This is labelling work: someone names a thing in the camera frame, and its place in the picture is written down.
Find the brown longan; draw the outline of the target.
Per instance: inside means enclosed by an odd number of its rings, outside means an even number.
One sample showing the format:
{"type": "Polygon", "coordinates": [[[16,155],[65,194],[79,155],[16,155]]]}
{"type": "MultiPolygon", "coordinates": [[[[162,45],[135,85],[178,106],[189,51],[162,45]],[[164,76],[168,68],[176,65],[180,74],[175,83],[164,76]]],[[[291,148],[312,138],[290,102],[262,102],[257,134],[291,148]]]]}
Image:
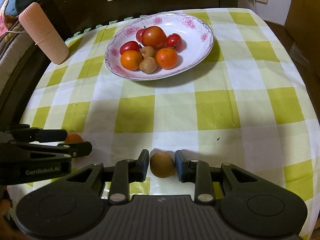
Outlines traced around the brown longan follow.
{"type": "Polygon", "coordinates": [[[150,159],[150,170],[158,178],[168,178],[175,172],[175,163],[167,152],[159,151],[150,159]]]}
{"type": "Polygon", "coordinates": [[[144,59],[147,57],[155,57],[157,54],[156,50],[153,49],[151,46],[140,48],[140,53],[144,59]]]}
{"type": "Polygon", "coordinates": [[[157,69],[157,61],[153,57],[146,57],[139,64],[139,69],[145,74],[151,74],[157,69]]]}

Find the small orange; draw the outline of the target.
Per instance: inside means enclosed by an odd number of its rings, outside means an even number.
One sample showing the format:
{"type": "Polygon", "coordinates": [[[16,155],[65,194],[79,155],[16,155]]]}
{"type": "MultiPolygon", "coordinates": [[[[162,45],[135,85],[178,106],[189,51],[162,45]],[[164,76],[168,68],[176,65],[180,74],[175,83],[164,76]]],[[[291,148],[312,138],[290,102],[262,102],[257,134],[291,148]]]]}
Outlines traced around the small orange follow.
{"type": "Polygon", "coordinates": [[[67,137],[65,139],[66,144],[80,143],[80,142],[84,142],[84,141],[83,141],[82,137],[78,134],[69,134],[69,135],[67,135],[67,137]]]}

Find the orange tangerine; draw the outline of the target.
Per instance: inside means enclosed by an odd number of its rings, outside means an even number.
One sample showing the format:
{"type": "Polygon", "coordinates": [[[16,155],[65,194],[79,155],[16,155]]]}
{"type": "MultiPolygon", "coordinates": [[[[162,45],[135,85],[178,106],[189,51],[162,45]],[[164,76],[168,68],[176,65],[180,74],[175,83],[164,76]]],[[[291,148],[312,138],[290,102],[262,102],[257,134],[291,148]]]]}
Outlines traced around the orange tangerine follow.
{"type": "Polygon", "coordinates": [[[121,65],[130,71],[137,70],[140,62],[143,60],[142,55],[134,50],[125,51],[120,58],[121,65]]]}
{"type": "Polygon", "coordinates": [[[157,64],[163,69],[174,68],[178,62],[178,54],[172,48],[160,49],[156,54],[157,64]]]}

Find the oblong red cherry tomato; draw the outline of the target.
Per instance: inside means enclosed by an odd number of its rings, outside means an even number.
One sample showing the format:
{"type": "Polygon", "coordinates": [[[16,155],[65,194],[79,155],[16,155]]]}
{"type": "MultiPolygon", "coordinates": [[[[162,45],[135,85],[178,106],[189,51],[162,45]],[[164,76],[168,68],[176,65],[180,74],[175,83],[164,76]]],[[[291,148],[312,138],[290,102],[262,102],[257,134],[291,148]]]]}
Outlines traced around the oblong red cherry tomato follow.
{"type": "Polygon", "coordinates": [[[121,55],[123,55],[126,51],[129,51],[129,50],[140,52],[140,45],[136,41],[129,41],[129,42],[124,43],[120,47],[119,52],[121,55]]]}

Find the large orange-red tomato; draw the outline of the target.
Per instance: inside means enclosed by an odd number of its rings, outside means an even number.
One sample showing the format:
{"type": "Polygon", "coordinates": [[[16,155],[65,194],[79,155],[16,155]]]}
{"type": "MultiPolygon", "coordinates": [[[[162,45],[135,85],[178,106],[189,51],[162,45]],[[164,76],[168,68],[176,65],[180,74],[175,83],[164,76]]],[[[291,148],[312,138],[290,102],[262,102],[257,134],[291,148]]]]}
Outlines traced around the large orange-red tomato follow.
{"type": "Polygon", "coordinates": [[[146,28],[142,35],[142,45],[151,46],[154,49],[159,49],[165,45],[167,40],[165,32],[158,26],[150,26],[146,28]]]}

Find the grey padded cushion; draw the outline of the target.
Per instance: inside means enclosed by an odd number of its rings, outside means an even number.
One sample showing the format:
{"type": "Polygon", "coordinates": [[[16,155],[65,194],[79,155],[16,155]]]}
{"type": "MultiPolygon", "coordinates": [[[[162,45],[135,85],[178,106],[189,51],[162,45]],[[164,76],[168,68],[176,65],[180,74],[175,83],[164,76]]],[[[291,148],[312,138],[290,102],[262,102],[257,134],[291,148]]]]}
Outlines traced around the grey padded cushion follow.
{"type": "Polygon", "coordinates": [[[18,62],[33,43],[33,39],[19,24],[1,36],[1,95],[18,62]]]}

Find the yellow checkered tablecloth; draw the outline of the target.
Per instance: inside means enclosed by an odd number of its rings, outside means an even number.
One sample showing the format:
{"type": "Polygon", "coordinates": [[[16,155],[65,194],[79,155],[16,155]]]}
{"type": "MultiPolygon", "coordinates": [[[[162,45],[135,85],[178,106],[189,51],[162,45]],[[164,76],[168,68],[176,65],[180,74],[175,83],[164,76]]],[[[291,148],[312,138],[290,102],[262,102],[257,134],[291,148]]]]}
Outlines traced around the yellow checkered tablecloth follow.
{"type": "Polygon", "coordinates": [[[50,64],[22,122],[62,128],[91,142],[73,160],[112,166],[182,150],[210,166],[230,162],[299,195],[308,207],[301,237],[319,214],[319,123],[304,82],[268,25],[249,9],[189,10],[215,35],[208,57],[176,76],[135,82],[112,74],[104,53],[120,22],[68,42],[69,59],[50,64]]]}

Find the pink floral fabric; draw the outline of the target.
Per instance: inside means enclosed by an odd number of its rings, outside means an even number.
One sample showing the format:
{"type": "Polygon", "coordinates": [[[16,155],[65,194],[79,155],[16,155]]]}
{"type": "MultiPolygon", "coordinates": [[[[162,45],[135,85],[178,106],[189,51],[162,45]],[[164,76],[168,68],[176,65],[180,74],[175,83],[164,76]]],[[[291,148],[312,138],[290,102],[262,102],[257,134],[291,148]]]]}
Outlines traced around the pink floral fabric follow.
{"type": "Polygon", "coordinates": [[[15,16],[7,15],[5,10],[8,5],[8,0],[5,0],[0,10],[0,36],[6,33],[17,21],[15,16]]]}

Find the green foam mat edge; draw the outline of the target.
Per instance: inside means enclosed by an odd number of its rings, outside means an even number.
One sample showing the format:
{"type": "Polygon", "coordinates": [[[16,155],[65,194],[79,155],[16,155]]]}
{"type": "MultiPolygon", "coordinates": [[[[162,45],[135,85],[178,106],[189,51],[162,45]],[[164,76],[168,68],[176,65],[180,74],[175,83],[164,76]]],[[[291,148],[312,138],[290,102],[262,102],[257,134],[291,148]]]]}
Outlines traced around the green foam mat edge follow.
{"type": "MultiPolygon", "coordinates": [[[[137,18],[137,17],[129,16],[129,17],[124,18],[123,21],[129,21],[129,20],[135,19],[135,18],[137,18]]],[[[112,24],[116,24],[118,22],[120,22],[120,20],[112,20],[107,24],[107,26],[112,25],[112,24]]],[[[92,30],[95,30],[95,29],[98,29],[98,28],[101,28],[101,27],[103,27],[103,25],[102,24],[98,24],[98,25],[96,25],[94,27],[87,28],[87,29],[85,29],[83,31],[78,31],[78,32],[74,33],[72,37],[67,38],[65,41],[69,41],[72,38],[75,38],[75,37],[77,37],[77,36],[79,36],[81,34],[87,33],[89,31],[92,31],[92,30]]]]}

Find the pink ribbed cylindrical case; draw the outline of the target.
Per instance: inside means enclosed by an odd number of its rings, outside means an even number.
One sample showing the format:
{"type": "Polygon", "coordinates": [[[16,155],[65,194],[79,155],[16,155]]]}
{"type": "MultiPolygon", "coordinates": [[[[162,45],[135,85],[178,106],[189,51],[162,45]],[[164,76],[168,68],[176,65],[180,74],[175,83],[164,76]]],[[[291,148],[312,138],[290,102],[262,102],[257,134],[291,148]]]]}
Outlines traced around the pink ribbed cylindrical case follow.
{"type": "Polygon", "coordinates": [[[69,48],[38,3],[33,2],[25,8],[18,20],[52,63],[61,64],[67,59],[69,48]]]}

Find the white floral porcelain plate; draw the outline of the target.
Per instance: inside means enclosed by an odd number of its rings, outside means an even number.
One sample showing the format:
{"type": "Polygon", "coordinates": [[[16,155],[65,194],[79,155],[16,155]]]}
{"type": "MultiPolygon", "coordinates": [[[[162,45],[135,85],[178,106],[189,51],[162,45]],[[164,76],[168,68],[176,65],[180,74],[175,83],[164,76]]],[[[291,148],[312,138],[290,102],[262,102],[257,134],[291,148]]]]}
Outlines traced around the white floral porcelain plate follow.
{"type": "Polygon", "coordinates": [[[164,79],[202,62],[214,41],[213,31],[203,20],[164,12],[137,19],[118,31],[106,48],[105,64],[126,79],[164,79]]]}

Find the brown wooden wardrobe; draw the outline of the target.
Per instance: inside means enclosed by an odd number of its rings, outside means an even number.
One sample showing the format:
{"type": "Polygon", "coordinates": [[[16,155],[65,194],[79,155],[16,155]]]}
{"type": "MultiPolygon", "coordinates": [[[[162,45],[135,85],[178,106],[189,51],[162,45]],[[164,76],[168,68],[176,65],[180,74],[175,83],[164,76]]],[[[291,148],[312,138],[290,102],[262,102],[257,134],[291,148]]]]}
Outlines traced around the brown wooden wardrobe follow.
{"type": "Polygon", "coordinates": [[[285,28],[319,71],[319,0],[291,0],[285,28]]]}

